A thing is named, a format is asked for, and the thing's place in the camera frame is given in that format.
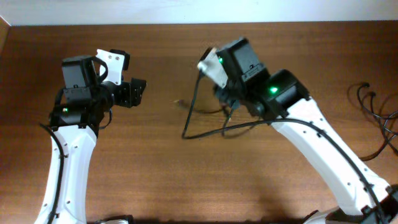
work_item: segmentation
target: wire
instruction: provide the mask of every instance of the wire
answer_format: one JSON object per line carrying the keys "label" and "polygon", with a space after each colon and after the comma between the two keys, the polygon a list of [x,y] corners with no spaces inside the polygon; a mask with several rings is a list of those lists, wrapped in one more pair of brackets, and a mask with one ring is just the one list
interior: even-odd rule
{"label": "wire", "polygon": [[110,108],[108,112],[109,112],[109,121],[108,121],[108,123],[105,126],[99,127],[98,129],[104,130],[112,122],[112,108]]}
{"label": "wire", "polygon": [[49,221],[47,222],[47,224],[51,224],[54,217],[57,214],[58,200],[60,198],[61,183],[62,183],[63,160],[65,159],[65,155],[63,153],[62,145],[61,145],[60,141],[58,140],[58,138],[56,137],[56,135],[54,134],[54,132],[44,124],[40,123],[39,125],[40,125],[40,127],[42,127],[46,132],[48,132],[51,135],[51,137],[54,139],[55,143],[57,144],[58,150],[60,151],[60,168],[59,168],[59,172],[58,172],[57,189],[55,192],[54,203],[52,205],[52,209],[49,214]]}
{"label": "wire", "polygon": [[[177,100],[177,103],[182,108],[190,109],[190,105],[187,102],[185,102],[185,100]],[[225,109],[225,106],[222,106],[218,110],[199,110],[199,109],[194,108],[192,111],[195,113],[200,113],[200,114],[215,114],[215,113],[223,112],[224,109]]]}
{"label": "wire", "polygon": [[[231,111],[229,112],[229,115],[227,116],[227,118],[224,121],[223,128],[225,128],[227,126],[227,124],[229,123],[229,121],[231,121],[233,112],[234,112],[234,109],[231,109]],[[225,135],[225,130],[222,130],[221,135],[225,139],[237,138],[237,137],[242,136],[243,134],[246,134],[248,131],[252,130],[254,127],[256,127],[256,125],[251,126],[250,128],[242,131],[241,133],[232,134],[232,135],[229,135],[229,136]]]}
{"label": "wire", "polygon": [[61,100],[62,100],[62,95],[63,92],[66,90],[66,87],[64,86],[62,89],[60,89],[57,93],[57,95],[55,95],[55,105],[60,105],[61,104]]}
{"label": "wire", "polygon": [[361,100],[361,97],[359,96],[359,92],[360,92],[361,89],[364,88],[364,87],[369,88],[369,87],[370,87],[370,84],[369,84],[369,83],[363,83],[363,84],[357,89],[357,91],[356,91],[356,96],[357,96],[357,98],[358,98],[359,103],[361,104],[362,109],[364,109],[364,110],[367,111],[369,114],[371,114],[371,115],[373,115],[374,117],[379,118],[379,119],[396,119],[396,118],[398,118],[398,116],[395,116],[395,117],[384,117],[384,116],[381,116],[381,115],[379,115],[379,114],[373,113],[372,111],[370,111],[369,109],[367,109],[367,108],[363,105],[363,102],[362,102],[362,100]]}
{"label": "wire", "polygon": [[366,108],[365,105],[364,105],[364,103],[363,103],[363,101],[365,100],[365,97],[366,97],[366,96],[361,100],[360,91],[361,91],[362,88],[369,88],[369,87],[370,87],[370,84],[369,84],[369,83],[363,83],[363,84],[357,89],[357,91],[356,91],[356,96],[357,96],[357,99],[358,99],[358,101],[359,101],[359,104],[361,105],[361,108],[362,108],[365,112],[367,112],[367,113],[369,113],[370,115],[372,115],[373,118],[374,118],[374,119],[376,120],[376,122],[378,123],[379,128],[380,128],[380,131],[381,131],[381,134],[382,134],[382,136],[383,136],[383,138],[384,138],[384,142],[383,142],[382,146],[381,146],[376,152],[374,152],[374,153],[372,153],[372,154],[370,154],[370,155],[368,155],[368,156],[360,157],[360,159],[361,159],[362,161],[370,161],[370,160],[376,158],[378,155],[380,155],[380,153],[381,153],[387,146],[390,146],[390,148],[394,151],[394,153],[395,153],[396,155],[398,155],[398,149],[397,149],[394,145],[392,145],[392,143],[391,143],[391,141],[398,135],[398,133],[395,132],[395,131],[391,131],[391,130],[387,127],[387,123],[388,123],[389,121],[393,121],[393,122],[394,122],[395,119],[398,118],[398,116],[396,116],[396,115],[398,114],[398,111],[395,111],[395,112],[391,113],[391,114],[388,115],[388,116],[382,116],[382,115],[376,114],[376,113],[374,112],[374,107],[373,107],[373,99],[374,99],[374,97],[376,96],[376,93],[373,92],[373,91],[371,91],[371,92],[368,93],[368,95],[370,95],[370,97],[371,97],[371,99],[370,99],[370,110],[369,110],[368,108]]}
{"label": "wire", "polygon": [[196,84],[195,84],[195,90],[193,91],[193,97],[192,97],[191,107],[190,107],[190,109],[189,109],[187,121],[185,122],[185,127],[184,127],[184,130],[182,131],[182,135],[181,135],[182,138],[185,137],[185,133],[187,132],[188,125],[189,125],[189,122],[190,122],[190,120],[191,120],[191,115],[192,115],[193,107],[195,106],[195,101],[197,100],[197,94],[198,94],[198,89],[199,89],[199,83],[200,83],[200,80],[201,80],[204,76],[205,76],[205,74],[203,74],[203,72],[200,71],[200,72],[199,72],[199,75],[198,75],[197,82],[196,82]]}
{"label": "wire", "polygon": [[99,59],[99,58],[96,57],[96,56],[92,56],[91,59],[92,59],[92,61],[94,61],[94,62],[96,62],[96,63],[102,65],[102,66],[105,68],[105,72],[104,72],[102,75],[97,74],[97,76],[98,76],[98,83],[101,83],[101,82],[104,81],[105,78],[108,76],[108,66],[107,66],[106,62],[104,62],[103,60]]}

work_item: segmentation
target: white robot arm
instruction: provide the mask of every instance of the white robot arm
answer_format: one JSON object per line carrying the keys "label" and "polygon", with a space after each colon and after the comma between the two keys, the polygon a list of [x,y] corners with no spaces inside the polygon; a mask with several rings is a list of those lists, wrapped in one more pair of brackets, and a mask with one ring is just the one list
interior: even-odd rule
{"label": "white robot arm", "polygon": [[[93,62],[101,64],[99,74]],[[88,168],[104,112],[113,105],[130,108],[141,102],[146,81],[123,81],[129,55],[120,50],[97,50],[95,57],[67,58],[62,63],[66,87],[57,95],[50,124],[52,156],[44,201],[36,224],[86,223]],[[66,104],[61,105],[65,94]],[[132,216],[100,223],[132,223]]]}
{"label": "white robot arm", "polygon": [[[329,125],[307,89],[287,70],[269,75],[249,42],[239,39],[220,49],[208,49],[198,63],[201,77],[214,81],[215,95],[232,108],[244,105],[252,116],[270,124],[307,158],[321,175],[338,207],[314,213],[306,223],[387,223],[398,213],[398,191],[375,174]],[[209,134],[243,125],[210,131]]]}

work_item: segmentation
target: wooden desk surface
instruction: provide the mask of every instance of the wooden desk surface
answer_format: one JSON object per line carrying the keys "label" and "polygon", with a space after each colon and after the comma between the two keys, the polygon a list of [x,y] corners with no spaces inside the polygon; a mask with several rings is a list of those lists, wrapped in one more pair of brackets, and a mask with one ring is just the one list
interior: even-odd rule
{"label": "wooden desk surface", "polygon": [[10,26],[7,24],[7,22],[0,17],[0,55],[2,52],[2,47],[4,46],[7,38],[9,28]]}
{"label": "wooden desk surface", "polygon": [[[11,27],[0,58],[0,222],[32,223],[45,192],[50,138],[45,123],[63,84],[61,60],[96,49],[131,53],[125,78],[146,79],[142,104],[114,108],[91,158],[88,221],[111,215],[191,221],[275,220],[304,217],[336,202],[306,159],[284,137],[260,126],[238,139],[183,141],[196,63],[209,46],[247,37],[270,72],[291,70],[310,90],[329,122],[358,155],[382,143],[356,101],[368,81],[378,109],[397,93],[398,22]],[[218,108],[211,82],[197,106]],[[397,109],[392,97],[383,112]],[[246,109],[231,124],[251,121]],[[223,115],[195,114],[189,133],[222,125]],[[368,162],[398,183],[390,149]]]}

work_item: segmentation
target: green led light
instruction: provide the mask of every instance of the green led light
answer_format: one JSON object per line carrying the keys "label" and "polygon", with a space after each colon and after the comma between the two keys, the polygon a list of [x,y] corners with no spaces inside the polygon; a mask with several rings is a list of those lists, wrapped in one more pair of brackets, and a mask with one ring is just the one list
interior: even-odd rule
{"label": "green led light", "polygon": [[278,88],[272,86],[271,88],[269,88],[269,91],[270,91],[272,94],[274,94],[274,93],[278,92]]}

